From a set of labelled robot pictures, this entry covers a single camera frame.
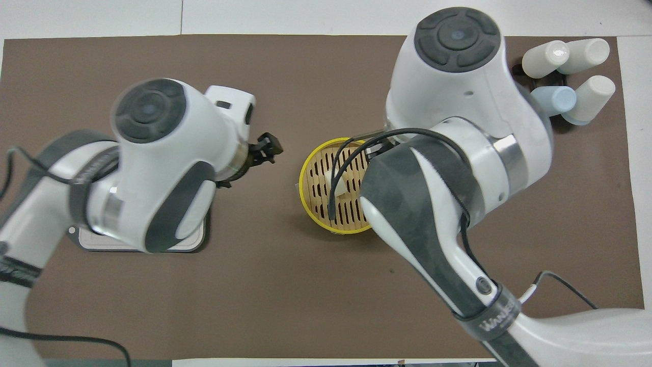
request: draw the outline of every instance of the white cup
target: white cup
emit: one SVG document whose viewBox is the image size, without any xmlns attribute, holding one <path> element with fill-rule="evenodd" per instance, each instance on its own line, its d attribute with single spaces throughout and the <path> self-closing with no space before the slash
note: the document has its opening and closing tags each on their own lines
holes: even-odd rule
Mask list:
<svg viewBox="0 0 652 367">
<path fill-rule="evenodd" d="M 615 84 L 611 79 L 602 75 L 592 76 L 575 91 L 575 107 L 561 116 L 573 125 L 586 125 L 597 116 L 614 92 Z"/>
<path fill-rule="evenodd" d="M 603 39 L 583 39 L 566 43 L 570 57 L 557 70 L 562 74 L 574 74 L 600 65 L 609 57 L 609 44 Z"/>
<path fill-rule="evenodd" d="M 521 64 L 530 78 L 539 79 L 566 63 L 569 57 L 568 46 L 563 41 L 553 40 L 530 48 L 523 55 Z"/>
</svg>

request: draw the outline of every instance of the black cable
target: black cable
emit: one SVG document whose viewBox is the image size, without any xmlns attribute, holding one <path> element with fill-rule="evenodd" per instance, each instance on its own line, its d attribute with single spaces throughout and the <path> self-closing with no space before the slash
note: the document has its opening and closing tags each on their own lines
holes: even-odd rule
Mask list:
<svg viewBox="0 0 652 367">
<path fill-rule="evenodd" d="M 487 271 L 482 267 L 478 259 L 475 257 L 473 250 L 471 250 L 469 238 L 466 234 L 466 230 L 469 228 L 470 223 L 471 221 L 469 220 L 468 215 L 462 214 L 462 217 L 460 218 L 460 234 L 462 235 L 462 244 L 464 245 L 464 251 L 466 251 L 466 255 L 468 255 L 471 260 L 473 260 L 473 262 L 480 268 L 480 270 L 482 270 L 483 273 L 487 274 Z"/>
<path fill-rule="evenodd" d="M 331 173 L 331 190 L 329 193 L 329 203 L 328 203 L 328 216 L 330 220 L 335 219 L 335 187 L 336 185 L 334 183 L 339 182 L 340 179 L 342 178 L 342 175 L 344 174 L 344 171 L 346 171 L 346 168 L 349 167 L 349 165 L 353 162 L 353 160 L 358 156 L 360 153 L 362 153 L 365 149 L 369 148 L 370 146 L 376 144 L 380 140 L 389 138 L 390 136 L 395 136 L 395 135 L 402 135 L 402 134 L 418 134 L 418 135 L 425 135 L 429 136 L 431 138 L 435 138 L 438 140 L 443 141 L 446 143 L 451 149 L 453 149 L 459 156 L 460 158 L 466 163 L 467 165 L 469 164 L 466 155 L 462 151 L 462 149 L 455 144 L 454 141 L 452 141 L 449 137 L 439 134 L 435 131 L 428 130 L 428 129 L 420 129 L 416 127 L 408 127 L 405 129 L 396 129 L 392 131 L 387 131 L 385 133 L 378 134 L 374 136 L 373 138 L 367 140 L 364 142 L 362 145 L 360 145 L 356 150 L 349 155 L 349 157 L 344 161 L 344 164 L 340 167 L 340 169 L 337 172 L 337 175 L 333 178 L 332 173 Z M 339 156 L 336 156 L 333 159 L 333 164 L 335 161 L 339 159 Z"/>
<path fill-rule="evenodd" d="M 5 176 L 5 182 L 0 189 L 0 200 L 3 199 L 9 189 L 9 185 L 11 184 L 11 179 L 14 172 L 14 154 L 16 152 L 20 153 L 20 155 L 22 155 L 23 158 L 25 158 L 25 160 L 29 162 L 32 167 L 36 168 L 43 176 L 51 178 L 56 182 L 61 182 L 62 184 L 70 184 L 70 180 L 66 180 L 65 178 L 50 173 L 50 171 L 41 162 L 29 155 L 29 153 L 27 153 L 23 148 L 14 146 L 7 150 L 7 173 Z"/>
<path fill-rule="evenodd" d="M 11 184 L 11 177 L 14 172 L 13 157 L 14 157 L 14 151 L 13 150 L 7 151 L 7 173 L 5 175 L 5 183 L 2 185 L 2 188 L 0 189 L 0 200 L 2 200 L 3 197 L 5 197 L 5 194 L 7 193 L 7 189 Z"/>
<path fill-rule="evenodd" d="M 86 343 L 98 343 L 109 345 L 114 347 L 125 357 L 127 367 L 131 367 L 131 357 L 129 352 L 121 344 L 116 343 L 112 340 L 102 339 L 102 338 L 93 338 L 90 336 L 66 336 L 66 335 L 47 335 L 47 334 L 33 334 L 31 332 L 22 332 L 17 330 L 12 330 L 9 328 L 0 327 L 0 334 L 5 336 L 11 336 L 13 338 L 26 339 L 26 340 L 36 340 L 43 342 L 86 342 Z"/>
<path fill-rule="evenodd" d="M 355 138 L 348 138 L 342 145 L 337 149 L 337 153 L 335 153 L 335 157 L 333 158 L 333 167 L 331 169 L 331 188 L 333 188 L 333 185 L 337 186 L 335 181 L 333 179 L 335 178 L 335 163 L 339 162 L 340 160 L 340 154 L 346 148 L 347 145 L 351 144 Z"/>
<path fill-rule="evenodd" d="M 573 293 L 575 293 L 575 295 L 577 295 L 578 297 L 580 297 L 584 302 L 586 302 L 586 304 L 588 304 L 589 306 L 591 306 L 591 308 L 593 308 L 594 310 L 599 309 L 598 306 L 596 306 L 596 305 L 595 305 L 593 302 L 591 302 L 591 301 L 590 301 L 590 300 L 589 300 L 585 295 L 583 295 L 580 291 L 578 291 L 577 288 L 573 287 L 569 282 L 567 282 L 567 281 L 564 280 L 562 277 L 558 276 L 557 274 L 555 274 L 555 273 L 553 273 L 553 272 L 551 272 L 551 271 L 544 270 L 544 271 L 540 272 L 539 275 L 537 275 L 537 277 L 534 279 L 534 282 L 533 282 L 532 284 L 538 286 L 539 283 L 541 282 L 541 279 L 542 279 L 543 277 L 545 277 L 545 276 L 550 276 L 551 278 L 554 278 L 554 279 L 556 279 L 558 282 L 560 282 L 561 284 L 565 285 L 566 288 L 570 289 Z"/>
</svg>

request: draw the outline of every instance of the steamer basket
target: steamer basket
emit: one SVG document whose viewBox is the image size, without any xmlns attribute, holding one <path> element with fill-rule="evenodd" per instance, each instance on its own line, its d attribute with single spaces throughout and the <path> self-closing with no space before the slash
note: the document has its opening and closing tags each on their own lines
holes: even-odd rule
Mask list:
<svg viewBox="0 0 652 367">
<path fill-rule="evenodd" d="M 323 228 L 337 234 L 353 234 L 366 231 L 371 226 L 364 217 L 360 204 L 360 184 L 367 168 L 364 153 L 358 155 L 344 172 L 342 179 L 346 192 L 335 198 L 336 218 L 328 218 L 328 194 L 330 186 L 325 175 L 331 174 L 333 158 L 348 138 L 337 138 L 318 146 L 308 156 L 299 175 L 299 196 L 306 213 Z M 358 148 L 363 141 L 355 141 L 342 150 L 337 168 Z"/>
</svg>

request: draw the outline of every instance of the black joint cap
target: black joint cap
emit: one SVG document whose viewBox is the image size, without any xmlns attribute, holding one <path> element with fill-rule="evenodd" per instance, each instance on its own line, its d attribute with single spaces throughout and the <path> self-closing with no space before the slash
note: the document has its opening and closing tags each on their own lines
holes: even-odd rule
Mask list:
<svg viewBox="0 0 652 367">
<path fill-rule="evenodd" d="M 445 72 L 466 72 L 498 52 L 498 26 L 485 13 L 464 7 L 435 12 L 419 22 L 414 45 L 421 59 Z"/>
<path fill-rule="evenodd" d="M 186 113 L 183 86 L 170 79 L 141 83 L 115 109 L 118 133 L 134 143 L 149 143 L 170 134 Z"/>
</svg>

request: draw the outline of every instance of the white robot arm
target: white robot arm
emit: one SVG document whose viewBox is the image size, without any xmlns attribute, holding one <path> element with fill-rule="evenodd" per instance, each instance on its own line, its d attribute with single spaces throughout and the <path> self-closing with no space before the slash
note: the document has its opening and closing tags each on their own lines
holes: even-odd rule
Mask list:
<svg viewBox="0 0 652 367">
<path fill-rule="evenodd" d="M 30 288 L 70 226 L 143 252 L 164 251 L 200 225 L 216 184 L 282 153 L 265 133 L 248 144 L 253 95 L 221 86 L 205 94 L 156 79 L 129 88 L 111 114 L 117 141 L 74 131 L 38 156 L 0 217 L 0 327 L 23 332 Z M 3 366 L 43 366 L 31 342 L 0 335 Z"/>
<path fill-rule="evenodd" d="M 461 229 L 544 176 L 552 160 L 550 121 L 514 83 L 491 18 L 448 8 L 423 19 L 398 55 L 386 109 L 386 135 L 433 134 L 398 135 L 401 144 L 371 160 L 364 214 L 470 335 L 505 366 L 649 364 L 648 311 L 530 318 L 457 244 Z"/>
</svg>

